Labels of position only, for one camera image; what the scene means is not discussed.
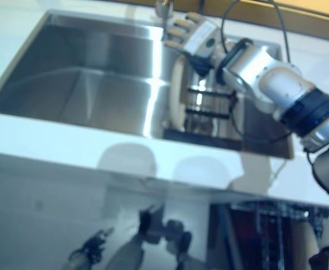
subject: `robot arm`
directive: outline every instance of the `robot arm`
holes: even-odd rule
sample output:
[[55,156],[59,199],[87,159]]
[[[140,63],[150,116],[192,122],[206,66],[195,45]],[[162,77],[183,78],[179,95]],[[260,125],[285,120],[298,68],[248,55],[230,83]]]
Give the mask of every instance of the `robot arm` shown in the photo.
[[[199,75],[215,69],[219,84],[249,95],[260,111],[272,114],[300,137],[305,152],[327,148],[312,163],[312,171],[329,194],[329,95],[305,80],[294,65],[274,59],[250,39],[240,40],[225,53],[220,29],[199,14],[189,13],[175,26],[181,30],[170,29],[170,40],[164,43],[186,55]],[[321,250],[319,256],[329,254],[329,219]]]
[[102,260],[102,251],[107,237],[113,232],[110,228],[106,231],[99,231],[90,237],[80,249],[73,251],[63,270],[91,270],[94,264]]

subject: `robotic hand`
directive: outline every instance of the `robotic hand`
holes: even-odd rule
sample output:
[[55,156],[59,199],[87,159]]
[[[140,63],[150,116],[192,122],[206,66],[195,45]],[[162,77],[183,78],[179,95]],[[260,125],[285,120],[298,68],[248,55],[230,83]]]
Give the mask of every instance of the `robotic hand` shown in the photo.
[[[272,58],[250,39],[225,53],[219,27],[199,14],[189,13],[174,25],[164,44],[185,55],[199,75],[215,69],[219,84],[249,95],[260,111],[301,138],[306,153],[325,150],[311,165],[315,180],[329,194],[329,95],[305,80],[297,67]],[[320,257],[329,268],[329,219],[313,264]]]
[[137,234],[125,243],[111,258],[106,270],[139,270],[143,264],[144,243],[158,245],[161,239],[167,241],[167,250],[176,257],[176,270],[206,270],[206,265],[188,254],[192,234],[184,230],[179,220],[163,224],[164,206],[151,206],[141,211]]
[[82,248],[71,253],[63,270],[90,270],[92,265],[102,260],[102,251],[104,250],[102,246],[112,232],[112,228],[106,231],[101,230],[89,238]]

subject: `stainless steel sink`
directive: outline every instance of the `stainless steel sink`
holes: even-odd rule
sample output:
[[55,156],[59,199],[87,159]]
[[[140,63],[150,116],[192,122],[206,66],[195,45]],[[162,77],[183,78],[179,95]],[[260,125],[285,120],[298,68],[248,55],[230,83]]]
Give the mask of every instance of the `stainless steel sink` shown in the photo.
[[[244,142],[226,118],[210,119],[223,127],[217,134],[171,129],[168,96],[179,55],[163,47],[161,38],[162,28],[140,22],[49,12],[1,80],[0,114],[292,156],[290,140]],[[263,45],[279,54],[278,46]],[[274,137],[285,132],[246,98],[238,108],[236,117],[245,133]],[[188,111],[191,117],[209,117]]]

